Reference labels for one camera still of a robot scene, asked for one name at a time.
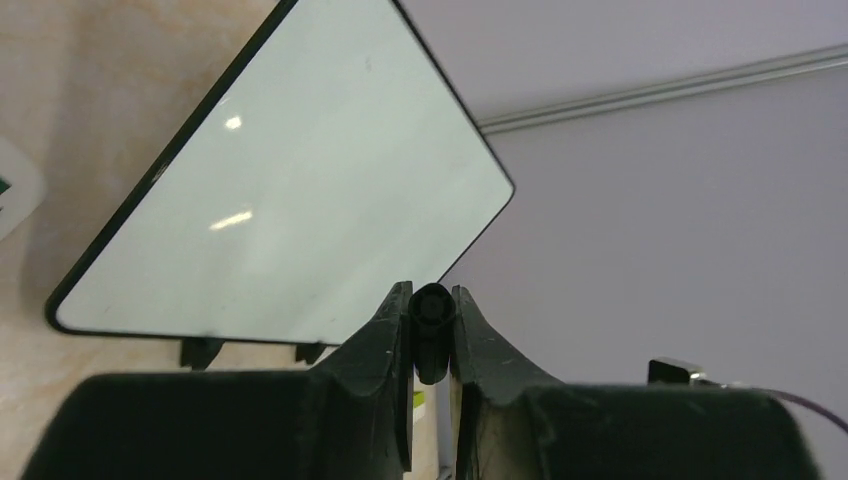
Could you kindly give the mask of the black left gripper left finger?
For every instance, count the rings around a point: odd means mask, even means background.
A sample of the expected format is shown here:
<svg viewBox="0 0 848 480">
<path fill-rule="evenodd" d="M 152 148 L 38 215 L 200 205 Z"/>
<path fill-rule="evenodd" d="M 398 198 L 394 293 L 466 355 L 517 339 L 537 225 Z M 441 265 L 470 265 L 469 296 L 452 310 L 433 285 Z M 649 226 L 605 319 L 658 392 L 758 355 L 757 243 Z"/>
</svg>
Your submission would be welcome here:
<svg viewBox="0 0 848 480">
<path fill-rule="evenodd" d="M 305 370 L 102 374 L 45 429 L 26 479 L 399 479 L 411 467 L 410 282 Z"/>
</svg>

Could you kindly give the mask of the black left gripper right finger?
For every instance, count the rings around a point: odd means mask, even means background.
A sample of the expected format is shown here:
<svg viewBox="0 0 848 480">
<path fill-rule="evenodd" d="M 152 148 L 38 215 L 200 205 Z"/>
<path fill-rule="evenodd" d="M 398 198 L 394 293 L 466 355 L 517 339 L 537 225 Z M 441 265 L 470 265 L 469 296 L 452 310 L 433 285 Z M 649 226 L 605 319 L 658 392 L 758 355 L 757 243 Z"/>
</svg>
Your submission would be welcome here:
<svg viewBox="0 0 848 480">
<path fill-rule="evenodd" d="M 536 365 L 455 286 L 458 479 L 817 479 L 790 412 L 748 389 L 569 384 Z"/>
</svg>

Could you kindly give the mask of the black marker cap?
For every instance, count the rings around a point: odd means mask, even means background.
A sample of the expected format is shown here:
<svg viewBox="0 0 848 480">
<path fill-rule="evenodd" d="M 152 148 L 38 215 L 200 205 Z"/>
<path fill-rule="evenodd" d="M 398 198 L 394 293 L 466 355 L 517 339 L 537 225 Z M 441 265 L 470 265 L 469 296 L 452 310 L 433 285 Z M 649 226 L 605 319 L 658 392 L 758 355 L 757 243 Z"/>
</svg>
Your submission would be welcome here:
<svg viewBox="0 0 848 480">
<path fill-rule="evenodd" d="M 420 382 L 435 385 L 447 375 L 456 304 L 446 287 L 430 283 L 410 298 L 411 351 Z"/>
</svg>

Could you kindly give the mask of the white whiteboard black frame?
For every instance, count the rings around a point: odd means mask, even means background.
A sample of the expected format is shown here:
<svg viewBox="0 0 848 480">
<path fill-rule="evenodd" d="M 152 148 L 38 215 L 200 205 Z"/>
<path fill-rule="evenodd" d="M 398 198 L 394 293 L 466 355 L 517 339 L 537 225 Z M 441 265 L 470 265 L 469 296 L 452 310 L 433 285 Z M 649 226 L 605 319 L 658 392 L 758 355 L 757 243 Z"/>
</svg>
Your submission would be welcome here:
<svg viewBox="0 0 848 480">
<path fill-rule="evenodd" d="M 515 186 L 398 1 L 282 1 L 45 305 L 80 336 L 334 346 Z"/>
</svg>

